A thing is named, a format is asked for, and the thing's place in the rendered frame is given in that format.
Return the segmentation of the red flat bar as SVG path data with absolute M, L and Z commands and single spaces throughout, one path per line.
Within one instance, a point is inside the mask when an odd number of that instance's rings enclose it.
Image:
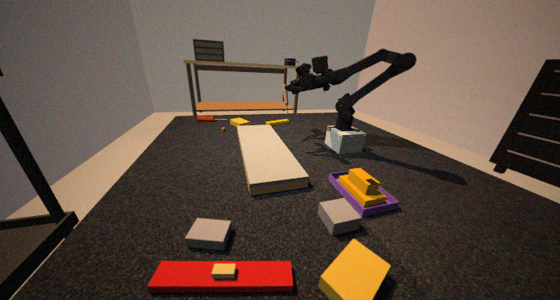
M 149 293 L 293 292 L 291 261 L 161 261 Z

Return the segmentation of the purple shallow tray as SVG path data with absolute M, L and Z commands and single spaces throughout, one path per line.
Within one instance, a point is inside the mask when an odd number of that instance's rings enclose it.
M 386 196 L 384 203 L 364 208 L 363 205 L 341 183 L 338 182 L 340 175 L 349 175 L 349 171 L 330 173 L 329 181 L 345 197 L 345 199 L 353 206 L 361 217 L 397 209 L 400 202 L 385 192 L 380 186 L 378 190 Z

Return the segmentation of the beige rectangular block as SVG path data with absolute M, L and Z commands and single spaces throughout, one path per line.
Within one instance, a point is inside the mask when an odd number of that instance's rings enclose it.
M 320 202 L 318 215 L 332 236 L 359 230 L 363 219 L 345 198 Z

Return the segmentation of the beige flat square block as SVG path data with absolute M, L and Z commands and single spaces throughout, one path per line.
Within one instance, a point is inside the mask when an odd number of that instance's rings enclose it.
M 187 247 L 224 250 L 231 221 L 197 218 L 185 237 Z

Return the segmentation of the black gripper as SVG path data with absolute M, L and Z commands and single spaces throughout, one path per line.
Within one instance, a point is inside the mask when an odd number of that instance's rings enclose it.
M 304 76 L 308 76 L 308 78 L 299 77 L 298 79 L 291 81 L 291 84 L 285 86 L 285 89 L 291 91 L 292 94 L 297 94 L 301 91 L 309 91 L 318 88 L 319 79 L 317 76 L 312 73 L 305 74 Z

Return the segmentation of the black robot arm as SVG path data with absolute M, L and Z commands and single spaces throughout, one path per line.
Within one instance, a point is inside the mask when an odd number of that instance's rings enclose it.
M 332 85 L 340 84 L 347 80 L 351 75 L 356 74 L 359 71 L 366 69 L 370 65 L 374 65 L 375 63 L 379 63 L 381 61 L 391 65 L 384 72 L 376 76 L 373 80 L 371 80 L 364 87 L 360 88 L 354 94 L 350 95 L 350 93 L 347 93 L 342 98 L 338 99 L 339 101 L 337 101 L 336 103 L 335 108 L 338 112 L 338 118 L 337 123 L 334 127 L 341 131 L 351 131 L 353 130 L 351 126 L 354 119 L 353 115 L 355 113 L 353 106 L 362 97 L 375 90 L 382 83 L 386 82 L 396 75 L 402 74 L 407 70 L 412 69 L 417 61 L 416 56 L 413 53 L 400 54 L 388 51 L 386 49 L 380 49 L 378 52 L 373 53 L 371 56 L 365 57 L 362 60 L 339 70 L 329 69 L 328 56 L 314 57 L 312 59 L 312 66 L 311 64 L 303 63 L 295 70 L 300 77 L 304 78 L 305 74 L 310 74 L 310 69 L 311 67 L 313 67 L 313 72 L 316 74 L 320 74 L 316 75 L 319 79 L 318 88 L 323 87 L 324 91 L 328 91 L 330 88 L 329 83 Z M 308 78 L 308 76 L 305 78 Z

